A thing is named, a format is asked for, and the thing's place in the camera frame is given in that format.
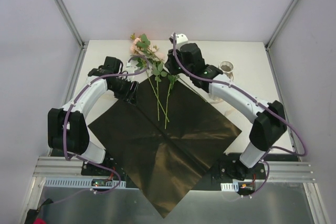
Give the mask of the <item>black wrapping paper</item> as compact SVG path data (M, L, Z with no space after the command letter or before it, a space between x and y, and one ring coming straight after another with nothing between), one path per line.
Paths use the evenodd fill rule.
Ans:
M169 81L160 83L165 108ZM139 84L136 104L117 101L89 124L90 131L162 216L166 217L241 133L211 104L180 82L165 117L157 117L148 79Z

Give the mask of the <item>cream ribbon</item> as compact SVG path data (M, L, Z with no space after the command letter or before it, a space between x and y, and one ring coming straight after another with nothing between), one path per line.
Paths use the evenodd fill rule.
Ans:
M224 102L223 99L221 99L221 98L219 98L219 97L217 97L217 96L215 96L215 95L213 95L213 94L209 94L208 97L209 97L208 102L209 102L210 104L219 104L219 103ZM228 106L226 107L225 111L224 111L224 116L228 117L229 115L231 115L231 114L234 113L235 111L236 111L236 109L235 109L233 106L228 105Z

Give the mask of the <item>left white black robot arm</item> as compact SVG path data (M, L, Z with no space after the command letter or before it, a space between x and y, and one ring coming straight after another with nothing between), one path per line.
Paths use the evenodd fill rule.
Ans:
M82 89L61 108L48 112L48 146L94 162L92 169L99 176L110 173L106 151L90 140L86 117L98 99L111 91L118 100L136 104L139 83L134 81L136 66L115 57L106 57L104 64L88 72Z

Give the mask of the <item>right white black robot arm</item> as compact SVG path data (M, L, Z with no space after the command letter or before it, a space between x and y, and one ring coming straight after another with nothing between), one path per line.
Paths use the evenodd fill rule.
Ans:
M287 131L283 105L258 100L236 86L222 70L205 63L195 43L174 43L165 67L171 74L185 74L197 88L221 98L249 120L250 142L237 161L236 173L242 179L250 178L254 166Z

